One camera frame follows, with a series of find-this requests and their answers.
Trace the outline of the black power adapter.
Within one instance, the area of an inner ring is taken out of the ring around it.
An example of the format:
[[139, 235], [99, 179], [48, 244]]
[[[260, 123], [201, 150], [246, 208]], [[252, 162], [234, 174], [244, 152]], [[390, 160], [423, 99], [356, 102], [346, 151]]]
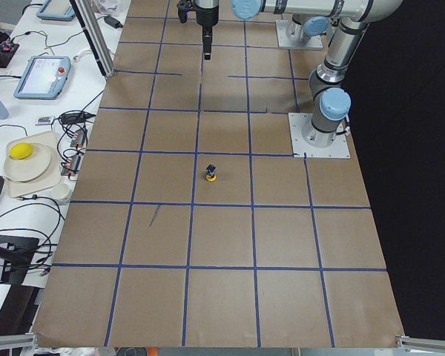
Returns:
[[111, 15], [106, 15], [103, 19], [105, 24], [111, 26], [114, 29], [123, 28], [123, 24], [121, 23], [121, 21]]

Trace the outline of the blue teach pendant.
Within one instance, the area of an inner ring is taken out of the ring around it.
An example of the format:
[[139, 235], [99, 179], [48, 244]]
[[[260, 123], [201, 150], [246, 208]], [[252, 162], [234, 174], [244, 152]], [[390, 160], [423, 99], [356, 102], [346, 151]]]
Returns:
[[43, 20], [69, 22], [75, 17], [75, 13], [68, 0], [46, 0], [36, 16]]
[[32, 56], [14, 91], [14, 97], [56, 99], [65, 86], [70, 69], [70, 58], [67, 56]]

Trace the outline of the brown paper table cover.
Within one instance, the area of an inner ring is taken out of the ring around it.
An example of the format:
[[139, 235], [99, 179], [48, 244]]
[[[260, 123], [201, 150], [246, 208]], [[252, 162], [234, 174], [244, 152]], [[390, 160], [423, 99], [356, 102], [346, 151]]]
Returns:
[[[322, 50], [220, 4], [132, 1], [44, 298], [42, 347], [390, 347], [403, 333], [356, 153], [292, 155]], [[208, 182], [205, 169], [217, 167]]]

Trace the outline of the beige round plate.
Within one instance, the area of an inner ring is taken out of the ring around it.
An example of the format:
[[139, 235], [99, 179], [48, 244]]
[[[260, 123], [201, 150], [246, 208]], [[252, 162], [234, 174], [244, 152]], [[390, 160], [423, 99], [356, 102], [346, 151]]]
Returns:
[[33, 145], [33, 154], [27, 159], [17, 160], [9, 157], [4, 161], [4, 175], [13, 181], [26, 182], [37, 178], [48, 168], [51, 161], [49, 147], [39, 143]]

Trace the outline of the yellow lemon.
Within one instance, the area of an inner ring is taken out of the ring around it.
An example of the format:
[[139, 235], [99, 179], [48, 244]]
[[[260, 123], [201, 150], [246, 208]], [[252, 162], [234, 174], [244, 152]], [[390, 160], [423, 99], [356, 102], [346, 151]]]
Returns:
[[27, 159], [33, 154], [33, 145], [28, 142], [20, 142], [15, 144], [9, 151], [11, 159]]

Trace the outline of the aluminium frame post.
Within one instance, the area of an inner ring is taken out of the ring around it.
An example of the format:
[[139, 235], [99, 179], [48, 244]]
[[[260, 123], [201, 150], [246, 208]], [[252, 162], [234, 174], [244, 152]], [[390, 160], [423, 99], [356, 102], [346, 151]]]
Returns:
[[113, 60], [90, 2], [70, 0], [70, 5], [88, 41], [100, 73], [106, 78], [112, 77], [114, 75]]

